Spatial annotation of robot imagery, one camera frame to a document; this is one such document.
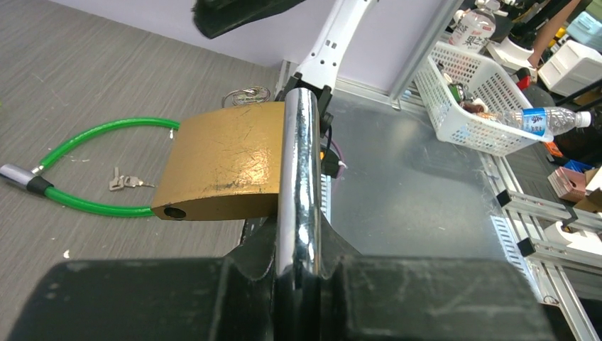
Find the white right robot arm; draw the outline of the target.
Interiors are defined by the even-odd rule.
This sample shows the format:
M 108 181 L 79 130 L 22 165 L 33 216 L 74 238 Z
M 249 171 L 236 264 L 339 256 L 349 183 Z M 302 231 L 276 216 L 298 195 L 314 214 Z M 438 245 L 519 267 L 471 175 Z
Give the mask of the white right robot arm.
M 248 23 L 283 13 L 300 1 L 196 1 L 192 20 L 206 38 L 217 38 Z M 275 98 L 292 89 L 311 90 L 318 99 L 320 136 L 331 134 L 333 116 L 327 112 L 343 57 L 360 22 L 377 1 L 336 1 L 315 44 Z

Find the green cable lock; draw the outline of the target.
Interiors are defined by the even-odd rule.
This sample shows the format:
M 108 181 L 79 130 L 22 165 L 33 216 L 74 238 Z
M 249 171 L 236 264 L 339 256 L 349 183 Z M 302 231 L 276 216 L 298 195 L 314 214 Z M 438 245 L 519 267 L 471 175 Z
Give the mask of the green cable lock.
M 109 194 L 115 168 L 132 166 L 136 152 L 153 156 L 151 137 L 173 141 L 180 123 L 158 117 L 130 117 L 94 125 L 71 136 L 43 121 L 30 137 L 18 137 L 16 127 L 1 128 L 1 164 L 24 169 L 24 180 L 9 178 L 21 191 L 60 208 L 101 217 L 149 218 L 149 203 L 102 202 Z

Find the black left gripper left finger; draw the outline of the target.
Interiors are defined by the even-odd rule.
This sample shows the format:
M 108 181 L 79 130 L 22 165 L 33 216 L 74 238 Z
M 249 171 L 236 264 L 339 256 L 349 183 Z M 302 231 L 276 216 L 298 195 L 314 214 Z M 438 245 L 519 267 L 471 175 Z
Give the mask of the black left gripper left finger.
M 65 261 L 38 282 L 11 340 L 272 340 L 273 218 L 221 257 Z

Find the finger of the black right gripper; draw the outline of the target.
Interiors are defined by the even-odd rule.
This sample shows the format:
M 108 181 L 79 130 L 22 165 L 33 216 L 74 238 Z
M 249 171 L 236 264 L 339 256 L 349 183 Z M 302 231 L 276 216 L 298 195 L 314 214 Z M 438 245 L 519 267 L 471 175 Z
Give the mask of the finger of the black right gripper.
M 192 7 L 197 30 L 208 39 L 254 21 L 278 15 L 304 0 L 199 0 Z

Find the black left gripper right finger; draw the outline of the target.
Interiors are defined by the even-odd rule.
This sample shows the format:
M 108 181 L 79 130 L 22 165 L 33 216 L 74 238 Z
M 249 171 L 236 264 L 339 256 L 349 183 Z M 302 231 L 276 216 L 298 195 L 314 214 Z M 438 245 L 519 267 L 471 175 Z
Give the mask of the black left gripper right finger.
M 553 340 L 509 262 L 360 254 L 322 220 L 321 340 Z

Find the silver lock keys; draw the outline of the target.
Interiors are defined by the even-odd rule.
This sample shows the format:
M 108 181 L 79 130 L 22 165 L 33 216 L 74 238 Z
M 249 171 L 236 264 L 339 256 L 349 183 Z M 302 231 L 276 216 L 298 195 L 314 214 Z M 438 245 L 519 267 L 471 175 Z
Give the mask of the silver lock keys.
M 154 188 L 154 184 L 146 182 L 133 175 L 122 175 L 119 167 L 114 168 L 114 177 L 109 181 L 109 191 L 122 190 L 124 188 L 148 187 Z

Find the brass padlock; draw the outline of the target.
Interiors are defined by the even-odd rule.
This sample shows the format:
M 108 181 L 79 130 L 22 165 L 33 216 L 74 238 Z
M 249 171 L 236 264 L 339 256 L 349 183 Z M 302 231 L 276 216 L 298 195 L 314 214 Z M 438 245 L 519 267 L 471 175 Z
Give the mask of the brass padlock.
M 245 104 L 184 120 L 155 189 L 162 220 L 277 218 L 275 271 L 312 287 L 321 263 L 317 98 L 305 88 L 281 102 Z

